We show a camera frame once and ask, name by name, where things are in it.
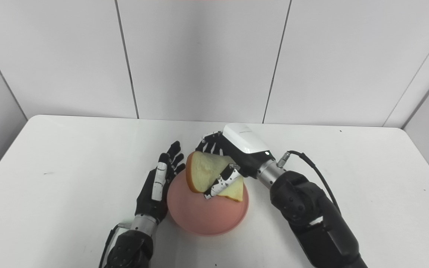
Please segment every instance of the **bread slice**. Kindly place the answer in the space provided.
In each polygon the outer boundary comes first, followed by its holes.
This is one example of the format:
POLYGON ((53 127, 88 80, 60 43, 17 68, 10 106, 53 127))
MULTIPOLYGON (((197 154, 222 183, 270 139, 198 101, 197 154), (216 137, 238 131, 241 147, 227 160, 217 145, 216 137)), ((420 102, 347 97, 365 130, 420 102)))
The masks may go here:
MULTIPOLYGON (((194 193, 204 193, 230 163, 234 163, 234 161, 229 156, 218 156, 217 154, 202 153, 200 151, 192 152, 186 159, 186 182, 188 187, 194 193)), ((218 195, 241 202, 243 201, 243 190, 243 177, 240 176, 218 195)))

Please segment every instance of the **white table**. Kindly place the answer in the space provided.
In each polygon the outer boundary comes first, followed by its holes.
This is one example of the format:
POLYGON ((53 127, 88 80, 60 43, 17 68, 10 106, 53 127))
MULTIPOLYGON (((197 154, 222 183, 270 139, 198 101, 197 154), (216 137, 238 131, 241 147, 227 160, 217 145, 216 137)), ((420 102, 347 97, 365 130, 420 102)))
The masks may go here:
MULTIPOLYGON (((131 221, 158 155, 189 154, 221 122, 31 118, 0 162, 0 267, 97 267, 109 229, 131 221)), ((249 124, 279 158, 304 151, 331 186, 370 268, 429 267, 429 166, 400 129, 249 124)), ((286 168, 321 186, 294 156, 286 168)), ((250 207, 223 236, 186 233, 167 217, 152 267, 310 268, 258 181, 250 207)))

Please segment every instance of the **wall seam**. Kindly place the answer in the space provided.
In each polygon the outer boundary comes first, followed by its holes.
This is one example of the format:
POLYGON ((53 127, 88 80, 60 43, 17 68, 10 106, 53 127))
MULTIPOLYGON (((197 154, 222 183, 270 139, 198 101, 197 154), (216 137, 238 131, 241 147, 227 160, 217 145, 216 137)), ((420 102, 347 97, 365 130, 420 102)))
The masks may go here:
POLYGON ((3 80, 3 82, 4 82, 4 84, 6 85, 7 90, 10 92, 10 94, 11 94, 12 98, 14 99, 14 102, 16 102, 16 105, 18 106, 19 110, 21 111, 22 116, 23 116, 23 117, 24 117, 24 119, 27 121, 27 120, 28 120, 28 118, 27 118, 26 114, 24 113, 24 111, 22 110, 22 107, 21 107, 21 105, 19 104, 19 102, 18 102, 18 100, 17 100, 16 96, 14 95, 13 91, 11 90, 10 86, 8 85, 8 83, 7 83, 7 81, 6 81, 6 79, 5 79, 4 75, 3 75, 3 73, 1 72, 1 69, 0 69, 0 76, 1 76, 1 78, 2 78, 2 80, 3 80))
POLYGON ((133 88, 133 78, 131 76, 130 62, 128 60, 127 46, 125 44, 124 29, 122 27, 122 20, 120 18, 119 2, 118 2, 118 0, 114 0, 114 2, 115 2, 115 9, 117 10, 117 18, 119 21, 119 28, 120 28, 120 35, 122 37, 122 44, 124 46, 125 62, 127 63, 127 70, 128 70, 128 76, 129 76, 130 87, 131 87, 131 95, 133 97, 133 104, 135 105, 135 112, 137 114, 137 119, 140 119, 140 116, 138 114, 137 99, 135 97, 135 89, 133 88))
POLYGON ((277 51, 276 64, 274 65, 273 78, 271 79, 271 86, 269 87, 269 93, 267 95, 266 108, 264 109, 263 121, 266 119, 267 106, 269 105, 269 99, 271 98, 271 91, 273 89, 274 77, 276 76, 277 63, 279 62, 279 55, 281 54, 282 41, 284 40, 284 34, 286 32, 287 19, 289 18, 289 12, 291 11, 292 0, 289 0, 289 7, 287 8, 286 20, 284 21, 284 28, 282 29, 281 42, 279 43, 279 50, 277 51))
POLYGON ((403 91, 403 93, 401 94, 400 98, 398 99, 397 103, 395 104, 395 106, 393 107, 393 109, 391 110, 391 112, 388 114, 388 117, 385 119, 385 122, 383 122, 382 127, 384 127, 384 126, 385 126, 385 124, 387 123, 388 119, 390 119, 391 115, 393 114, 393 112, 394 112, 394 111, 395 111, 395 109, 397 108, 398 104, 400 103, 401 99, 403 98, 403 96, 404 96, 404 95, 405 95, 405 93, 407 92, 408 88, 410 88, 411 83, 415 80, 415 77, 417 76, 417 74, 419 73, 419 71, 422 69, 422 67, 423 67, 424 63, 426 62, 426 60, 428 59, 428 57, 429 57, 429 51, 428 51, 428 54, 426 55, 426 57, 424 58, 424 60, 422 61, 422 64, 420 64, 419 68, 417 69, 417 71, 416 71, 416 72, 415 72, 415 74, 413 75, 412 79, 410 80, 410 83, 408 83, 407 88, 405 88, 405 90, 404 90, 404 91, 403 91))

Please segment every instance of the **pink bowl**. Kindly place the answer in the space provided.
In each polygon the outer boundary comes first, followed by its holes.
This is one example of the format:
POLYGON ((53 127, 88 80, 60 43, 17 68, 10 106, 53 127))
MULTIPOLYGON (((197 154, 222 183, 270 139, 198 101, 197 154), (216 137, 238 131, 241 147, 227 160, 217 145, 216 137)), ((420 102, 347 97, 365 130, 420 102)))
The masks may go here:
POLYGON ((226 197, 206 200, 193 193, 186 183, 185 171, 179 173, 168 190, 168 210, 184 230, 199 236, 218 236, 234 229, 244 219, 249 196, 244 186, 243 202, 226 197))

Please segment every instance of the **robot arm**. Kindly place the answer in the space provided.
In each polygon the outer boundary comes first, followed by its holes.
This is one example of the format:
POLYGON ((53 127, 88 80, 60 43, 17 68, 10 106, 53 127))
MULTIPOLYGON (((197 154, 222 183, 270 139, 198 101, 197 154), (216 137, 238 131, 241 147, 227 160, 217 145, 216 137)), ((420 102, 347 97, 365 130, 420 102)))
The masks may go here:
MULTIPOLYGON (((222 151, 236 163, 233 167, 227 166, 218 180, 232 178, 236 171, 259 179, 269 189, 271 203, 288 221, 312 265, 317 268, 366 268, 359 254, 359 243, 340 215, 330 189, 326 187, 333 202, 304 175, 283 168, 289 155, 297 154, 324 182, 305 154, 288 151, 278 163, 266 144, 244 124, 227 124, 223 132, 204 137, 196 149, 203 151, 205 148, 205 152, 210 152, 213 147, 213 153, 222 151), (311 224, 320 217, 323 217, 321 222, 311 224)), ((205 197, 211 198, 221 190, 217 186, 216 191, 205 193, 205 197)))
POLYGON ((153 235, 168 212, 168 187, 175 176, 185 168, 183 163, 178 165, 184 157, 183 154, 178 154, 180 151, 180 142, 176 141, 167 153, 160 155, 157 167, 148 174, 137 198, 131 227, 117 237, 107 257, 106 268, 148 268, 153 255, 153 235))

